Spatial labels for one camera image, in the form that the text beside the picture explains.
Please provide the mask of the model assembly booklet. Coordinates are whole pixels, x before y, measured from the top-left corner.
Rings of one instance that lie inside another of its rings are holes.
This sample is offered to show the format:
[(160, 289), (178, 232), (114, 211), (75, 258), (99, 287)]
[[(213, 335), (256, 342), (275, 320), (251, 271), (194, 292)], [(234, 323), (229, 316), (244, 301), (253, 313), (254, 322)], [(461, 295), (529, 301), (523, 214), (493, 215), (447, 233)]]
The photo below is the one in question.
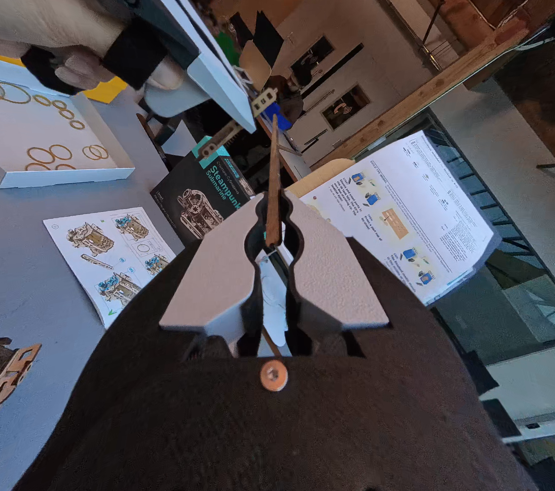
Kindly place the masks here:
[(105, 329), (176, 257), (140, 206), (43, 224)]

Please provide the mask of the light wooden board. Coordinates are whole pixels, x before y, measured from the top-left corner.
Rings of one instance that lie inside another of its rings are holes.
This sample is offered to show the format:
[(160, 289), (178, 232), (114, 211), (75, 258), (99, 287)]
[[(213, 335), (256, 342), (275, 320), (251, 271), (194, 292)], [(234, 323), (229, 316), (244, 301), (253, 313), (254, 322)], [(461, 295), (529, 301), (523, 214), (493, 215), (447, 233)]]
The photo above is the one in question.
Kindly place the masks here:
[(290, 185), (286, 190), (298, 198), (311, 193), (314, 189), (333, 179), (355, 165), (352, 159), (334, 159), (317, 168), (304, 178)]

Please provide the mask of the wooden beam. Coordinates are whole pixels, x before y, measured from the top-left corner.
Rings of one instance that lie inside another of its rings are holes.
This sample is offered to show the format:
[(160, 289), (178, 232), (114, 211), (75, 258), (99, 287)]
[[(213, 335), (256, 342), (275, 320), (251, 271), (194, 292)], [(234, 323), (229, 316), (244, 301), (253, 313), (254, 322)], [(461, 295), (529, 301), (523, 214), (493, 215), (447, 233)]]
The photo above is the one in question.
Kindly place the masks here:
[(471, 78), (503, 53), (517, 46), (529, 34), (526, 19), (515, 15), (497, 28), (480, 45), (459, 57), (453, 64), (434, 76), (395, 106), (367, 123), (338, 148), (322, 157), (312, 170), (335, 159), (352, 159), (379, 138), (413, 118), (451, 89)]

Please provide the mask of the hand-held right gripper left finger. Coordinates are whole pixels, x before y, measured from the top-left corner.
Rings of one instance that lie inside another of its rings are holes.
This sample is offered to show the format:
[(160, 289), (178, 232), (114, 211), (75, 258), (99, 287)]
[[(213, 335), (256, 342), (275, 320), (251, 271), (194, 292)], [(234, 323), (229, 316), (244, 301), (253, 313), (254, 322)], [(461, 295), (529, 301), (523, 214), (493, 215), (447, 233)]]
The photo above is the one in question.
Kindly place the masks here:
[(263, 328), (260, 265), (267, 194), (258, 194), (210, 231), (166, 308), (159, 326), (222, 337), (239, 356), (258, 355)]

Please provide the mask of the thin wooden stick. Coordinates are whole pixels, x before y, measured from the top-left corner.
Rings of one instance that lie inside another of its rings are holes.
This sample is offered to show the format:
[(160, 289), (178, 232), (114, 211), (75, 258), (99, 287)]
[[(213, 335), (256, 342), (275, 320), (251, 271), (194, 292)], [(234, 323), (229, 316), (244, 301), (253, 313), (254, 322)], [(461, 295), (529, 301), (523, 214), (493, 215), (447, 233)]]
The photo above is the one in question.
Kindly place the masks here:
[(281, 226), (281, 178), (279, 127), (277, 115), (273, 115), (273, 127), (270, 146), (269, 180), (267, 191), (267, 214), (265, 244), (276, 249), (282, 243)]

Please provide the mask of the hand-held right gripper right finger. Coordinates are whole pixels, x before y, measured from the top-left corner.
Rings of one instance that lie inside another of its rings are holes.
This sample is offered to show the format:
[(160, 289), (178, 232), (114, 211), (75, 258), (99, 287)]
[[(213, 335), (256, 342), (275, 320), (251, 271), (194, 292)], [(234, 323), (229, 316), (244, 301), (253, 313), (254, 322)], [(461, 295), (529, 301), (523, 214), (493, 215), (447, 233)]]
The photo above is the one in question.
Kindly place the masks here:
[(285, 338), (310, 356), (329, 337), (386, 327), (389, 318), (343, 233), (290, 191), (280, 212), (288, 264)]

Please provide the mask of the wooden part with holes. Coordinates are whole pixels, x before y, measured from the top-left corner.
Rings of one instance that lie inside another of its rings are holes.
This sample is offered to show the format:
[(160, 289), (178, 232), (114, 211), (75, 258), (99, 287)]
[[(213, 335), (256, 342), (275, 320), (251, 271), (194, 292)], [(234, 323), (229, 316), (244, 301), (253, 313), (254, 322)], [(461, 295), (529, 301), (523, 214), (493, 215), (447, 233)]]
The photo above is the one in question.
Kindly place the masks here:
[[(256, 120), (260, 115), (272, 104), (276, 102), (277, 90), (274, 88), (269, 88), (261, 92), (255, 99), (250, 103), (251, 110), (253, 113), (253, 118)], [(201, 161), (207, 159), (219, 148), (225, 146), (230, 140), (237, 136), (242, 130), (246, 130), (245, 127), (240, 125), (236, 120), (230, 120), (222, 129), (220, 129), (213, 137), (211, 137), (206, 143), (201, 145), (198, 150), (197, 160)]]

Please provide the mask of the phone booth window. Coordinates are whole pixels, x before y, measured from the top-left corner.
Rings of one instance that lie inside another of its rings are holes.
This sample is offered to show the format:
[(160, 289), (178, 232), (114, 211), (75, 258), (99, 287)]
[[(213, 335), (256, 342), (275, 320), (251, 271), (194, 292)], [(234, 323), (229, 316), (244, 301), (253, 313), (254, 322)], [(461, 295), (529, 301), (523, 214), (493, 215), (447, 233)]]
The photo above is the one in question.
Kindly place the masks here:
[(294, 80), (301, 88), (308, 86), (315, 74), (320, 73), (322, 62), (335, 51), (325, 35), (321, 36), (290, 66)]
[(370, 98), (363, 88), (356, 84), (327, 106), (321, 115), (329, 129), (335, 131), (369, 104)]

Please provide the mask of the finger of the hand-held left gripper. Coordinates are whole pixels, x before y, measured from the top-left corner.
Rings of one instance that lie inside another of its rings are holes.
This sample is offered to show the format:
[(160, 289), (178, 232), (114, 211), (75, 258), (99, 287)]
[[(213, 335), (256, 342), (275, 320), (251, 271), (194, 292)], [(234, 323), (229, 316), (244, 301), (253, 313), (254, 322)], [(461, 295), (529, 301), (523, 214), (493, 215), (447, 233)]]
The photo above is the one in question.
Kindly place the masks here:
[(232, 65), (229, 63), (225, 57), (223, 51), (216, 42), (212, 32), (209, 27), (205, 24), (202, 17), (199, 15), (197, 9), (194, 7), (190, 0), (176, 0), (181, 9), (183, 9), (185, 15), (188, 17), (193, 27), (198, 32), (199, 36), (202, 38), (206, 46), (211, 50), (211, 52), (216, 56), (229, 74), (233, 77)]
[(162, 12), (169, 15), (169, 20), (177, 25), (177, 36), (173, 37), (179, 45), (177, 51), (170, 51), (176, 63), (179, 62), (178, 52), (185, 51), (185, 44), (193, 44), (198, 50), (197, 56), (184, 66), (187, 79), (178, 90), (172, 91), (170, 99), (171, 108), (175, 112), (186, 109), (192, 104), (192, 89), (186, 90), (195, 83), (210, 99), (214, 100), (232, 119), (246, 128), (248, 133), (253, 133), (256, 123), (253, 118), (249, 97), (241, 85), (238, 85), (219, 59), (203, 42), (192, 23), (180, 8), (176, 0), (158, 0)]

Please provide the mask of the blue plastic bin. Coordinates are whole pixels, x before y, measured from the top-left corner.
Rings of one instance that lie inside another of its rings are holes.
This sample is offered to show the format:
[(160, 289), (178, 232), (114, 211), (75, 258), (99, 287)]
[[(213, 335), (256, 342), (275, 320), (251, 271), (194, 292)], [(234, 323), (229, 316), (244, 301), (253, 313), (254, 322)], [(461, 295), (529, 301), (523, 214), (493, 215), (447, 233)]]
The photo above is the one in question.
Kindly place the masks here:
[(281, 111), (278, 109), (276, 111), (272, 110), (271, 112), (265, 112), (263, 114), (263, 117), (269, 122), (270, 126), (273, 126), (273, 120), (274, 117), (276, 117), (277, 120), (277, 126), (279, 128), (279, 130), (281, 131), (287, 131), (290, 130), (293, 126), (293, 123), (291, 123), (282, 113)]

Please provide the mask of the green panel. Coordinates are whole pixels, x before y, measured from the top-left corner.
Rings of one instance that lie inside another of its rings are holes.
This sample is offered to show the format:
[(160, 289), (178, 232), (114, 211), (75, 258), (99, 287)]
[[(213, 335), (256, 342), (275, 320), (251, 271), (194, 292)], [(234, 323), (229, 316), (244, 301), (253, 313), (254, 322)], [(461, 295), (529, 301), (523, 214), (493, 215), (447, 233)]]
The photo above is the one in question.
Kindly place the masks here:
[(233, 66), (239, 66), (241, 52), (236, 46), (235, 40), (224, 31), (219, 31), (215, 37), (216, 42), (223, 51), (229, 63)]

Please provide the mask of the printed instruction sheet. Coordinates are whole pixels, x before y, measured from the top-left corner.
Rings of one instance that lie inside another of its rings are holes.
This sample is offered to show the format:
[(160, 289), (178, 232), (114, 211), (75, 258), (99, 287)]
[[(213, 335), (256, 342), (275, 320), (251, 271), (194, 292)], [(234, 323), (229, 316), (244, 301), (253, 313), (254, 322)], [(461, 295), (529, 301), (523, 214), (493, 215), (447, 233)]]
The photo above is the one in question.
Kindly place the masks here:
[(501, 243), (424, 131), (301, 197), (429, 306), (472, 278)]

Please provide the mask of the white cardboard tray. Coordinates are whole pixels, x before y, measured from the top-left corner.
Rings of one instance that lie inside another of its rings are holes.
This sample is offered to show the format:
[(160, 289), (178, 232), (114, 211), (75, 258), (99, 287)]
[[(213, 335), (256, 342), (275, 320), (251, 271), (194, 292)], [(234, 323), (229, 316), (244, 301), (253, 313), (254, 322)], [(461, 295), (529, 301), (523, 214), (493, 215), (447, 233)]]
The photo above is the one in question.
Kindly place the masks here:
[(124, 180), (134, 165), (90, 100), (1, 62), (1, 189)]

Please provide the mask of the black model kit box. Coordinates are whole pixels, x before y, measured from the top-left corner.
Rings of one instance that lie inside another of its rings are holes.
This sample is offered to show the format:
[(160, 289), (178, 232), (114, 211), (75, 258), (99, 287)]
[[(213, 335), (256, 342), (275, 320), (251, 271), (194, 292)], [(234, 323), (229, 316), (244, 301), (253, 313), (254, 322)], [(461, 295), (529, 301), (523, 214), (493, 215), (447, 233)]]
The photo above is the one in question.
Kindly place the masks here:
[(150, 192), (184, 245), (203, 239), (254, 196), (226, 148), (199, 157), (207, 141), (205, 137)]

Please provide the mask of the light wooden chair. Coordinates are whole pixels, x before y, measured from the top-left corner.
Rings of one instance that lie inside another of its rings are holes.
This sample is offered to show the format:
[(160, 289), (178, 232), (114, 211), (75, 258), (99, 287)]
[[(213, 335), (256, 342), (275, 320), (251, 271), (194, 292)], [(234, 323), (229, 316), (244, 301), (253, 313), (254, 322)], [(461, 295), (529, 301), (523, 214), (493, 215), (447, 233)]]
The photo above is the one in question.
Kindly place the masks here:
[(264, 58), (253, 40), (248, 40), (239, 57), (239, 67), (246, 72), (254, 89), (262, 91), (271, 76), (271, 66)]

